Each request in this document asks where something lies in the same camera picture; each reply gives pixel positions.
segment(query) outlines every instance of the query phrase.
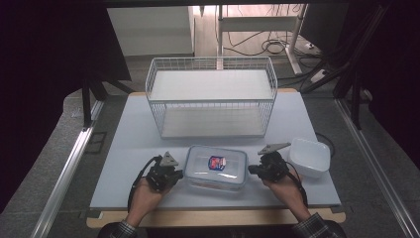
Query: black curtain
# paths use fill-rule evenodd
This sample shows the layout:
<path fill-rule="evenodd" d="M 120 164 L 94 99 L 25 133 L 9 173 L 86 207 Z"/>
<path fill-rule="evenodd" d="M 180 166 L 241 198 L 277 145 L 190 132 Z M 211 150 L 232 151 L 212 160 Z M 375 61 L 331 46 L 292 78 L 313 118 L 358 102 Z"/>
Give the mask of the black curtain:
<path fill-rule="evenodd" d="M 359 76 L 377 121 L 420 168 L 420 4 L 392 1 L 369 42 Z"/>
<path fill-rule="evenodd" d="M 103 6 L 2 1 L 0 24 L 3 211 L 82 78 L 130 75 Z"/>

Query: white board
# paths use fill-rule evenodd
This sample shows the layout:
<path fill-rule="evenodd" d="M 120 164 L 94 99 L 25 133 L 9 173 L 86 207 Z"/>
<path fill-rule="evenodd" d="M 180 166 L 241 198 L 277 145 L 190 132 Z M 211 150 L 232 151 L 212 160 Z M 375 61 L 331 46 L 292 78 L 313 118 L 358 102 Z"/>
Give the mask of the white board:
<path fill-rule="evenodd" d="M 123 111 L 90 207 L 126 210 L 130 187 L 146 162 L 169 151 L 183 169 L 188 148 L 204 145 L 241 150 L 250 165 L 257 165 L 257 151 L 266 144 L 291 142 L 293 138 L 316 141 L 316 136 L 300 93 L 278 93 L 267 132 L 263 138 L 173 139 L 163 140 L 145 96 L 130 96 Z M 288 148 L 280 150 L 285 159 Z M 304 178 L 310 206 L 341 204 L 329 173 L 320 178 Z M 182 179 L 163 199 L 159 209 L 245 209 L 281 206 L 257 176 L 249 176 L 239 192 L 190 187 Z"/>

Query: wire basket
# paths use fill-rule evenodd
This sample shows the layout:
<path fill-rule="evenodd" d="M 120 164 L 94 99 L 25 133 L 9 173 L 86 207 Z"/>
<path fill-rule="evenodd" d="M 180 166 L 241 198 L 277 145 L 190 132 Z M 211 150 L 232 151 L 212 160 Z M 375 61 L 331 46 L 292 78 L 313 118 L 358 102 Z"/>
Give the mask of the wire basket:
<path fill-rule="evenodd" d="M 277 94 L 270 58 L 156 58 L 146 94 L 162 138 L 263 137 Z"/>

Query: plaid sleeve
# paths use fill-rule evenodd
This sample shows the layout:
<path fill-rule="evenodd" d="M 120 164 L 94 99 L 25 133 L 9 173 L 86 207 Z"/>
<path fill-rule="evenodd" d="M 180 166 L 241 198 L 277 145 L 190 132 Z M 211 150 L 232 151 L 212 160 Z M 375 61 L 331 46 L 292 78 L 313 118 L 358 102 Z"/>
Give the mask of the plaid sleeve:
<path fill-rule="evenodd" d="M 118 228 L 112 232 L 110 238 L 136 238 L 136 228 L 128 224 L 125 220 L 118 224 Z"/>
<path fill-rule="evenodd" d="M 302 238 L 334 238 L 339 237 L 330 230 L 322 217 L 315 213 L 309 219 L 293 226 L 296 235 Z"/>

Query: aluminum rail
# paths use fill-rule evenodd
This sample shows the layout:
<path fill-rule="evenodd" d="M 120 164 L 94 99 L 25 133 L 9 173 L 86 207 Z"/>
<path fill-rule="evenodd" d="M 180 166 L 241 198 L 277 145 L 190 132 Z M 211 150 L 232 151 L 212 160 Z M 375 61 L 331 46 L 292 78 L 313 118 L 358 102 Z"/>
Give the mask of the aluminum rail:
<path fill-rule="evenodd" d="M 336 99 L 336 103 L 340 109 L 340 112 L 345 119 L 353 137 L 356 140 L 359 148 L 361 149 L 367 165 L 373 174 L 373 177 L 376 179 L 377 184 L 379 185 L 380 190 L 383 193 L 386 201 L 388 202 L 389 207 L 395 215 L 399 225 L 402 228 L 406 237 L 420 237 L 419 230 L 414 223 L 409 211 L 404 205 L 404 202 L 399 197 L 397 191 L 390 183 L 385 171 L 382 169 L 376 155 L 371 149 L 364 133 L 362 130 L 359 130 L 352 122 L 350 117 L 350 109 L 347 106 L 345 99 Z"/>
<path fill-rule="evenodd" d="M 58 178 L 58 181 L 55 184 L 55 187 L 52 190 L 49 200 L 47 201 L 46 207 L 44 207 L 43 213 L 33 230 L 31 237 L 32 238 L 41 238 L 47 237 L 50 229 L 55 220 L 56 214 L 61 206 L 62 201 L 64 200 L 67 189 L 70 186 L 71 180 L 74 176 L 74 173 L 77 169 L 77 165 L 80 161 L 80 158 L 83 155 L 83 151 L 86 148 L 86 145 L 90 139 L 93 128 L 95 126 L 96 120 L 98 118 L 99 112 L 102 109 L 104 102 L 96 101 L 91 110 L 92 112 L 92 124 L 86 131 L 81 131 L 71 153 L 67 159 L 67 162 L 64 165 L 64 168 L 61 171 L 61 175 Z"/>

